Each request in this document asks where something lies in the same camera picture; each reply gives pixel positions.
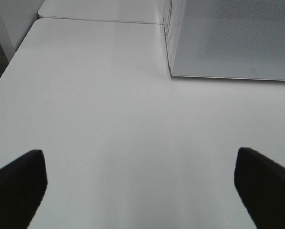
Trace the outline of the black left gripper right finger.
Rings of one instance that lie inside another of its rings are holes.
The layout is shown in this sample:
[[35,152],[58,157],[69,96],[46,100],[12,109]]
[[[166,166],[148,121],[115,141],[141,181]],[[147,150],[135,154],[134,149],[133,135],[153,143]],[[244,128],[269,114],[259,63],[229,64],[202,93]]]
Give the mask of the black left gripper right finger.
[[234,185],[258,229],[285,229],[285,167],[251,148],[241,147]]

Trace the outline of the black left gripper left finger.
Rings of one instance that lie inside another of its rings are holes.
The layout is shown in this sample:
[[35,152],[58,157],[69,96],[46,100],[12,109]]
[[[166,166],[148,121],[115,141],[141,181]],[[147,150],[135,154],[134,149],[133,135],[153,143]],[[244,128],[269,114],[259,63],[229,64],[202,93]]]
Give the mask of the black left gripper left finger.
[[31,150],[0,168],[0,229],[28,228],[47,185],[42,150]]

